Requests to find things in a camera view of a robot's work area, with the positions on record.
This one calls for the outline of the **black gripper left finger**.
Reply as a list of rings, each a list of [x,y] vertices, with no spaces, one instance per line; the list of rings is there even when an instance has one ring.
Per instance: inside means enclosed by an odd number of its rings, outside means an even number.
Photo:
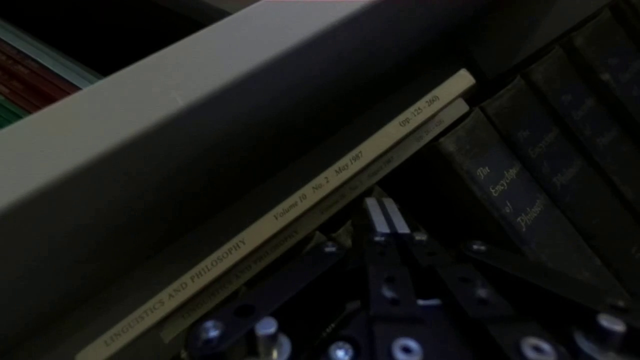
[[[366,197],[363,207],[371,226],[371,239],[382,244],[391,236],[391,228],[386,218],[386,210],[378,197]]]

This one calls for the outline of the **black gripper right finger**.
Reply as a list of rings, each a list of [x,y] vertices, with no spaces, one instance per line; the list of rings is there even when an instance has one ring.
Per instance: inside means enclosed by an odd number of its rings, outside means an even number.
[[[382,200],[382,210],[386,212],[386,218],[387,218],[393,234],[399,234],[399,236],[409,238],[413,241],[425,241],[428,239],[425,232],[412,230],[408,226],[403,213],[399,212],[398,204],[391,197],[383,197]]]

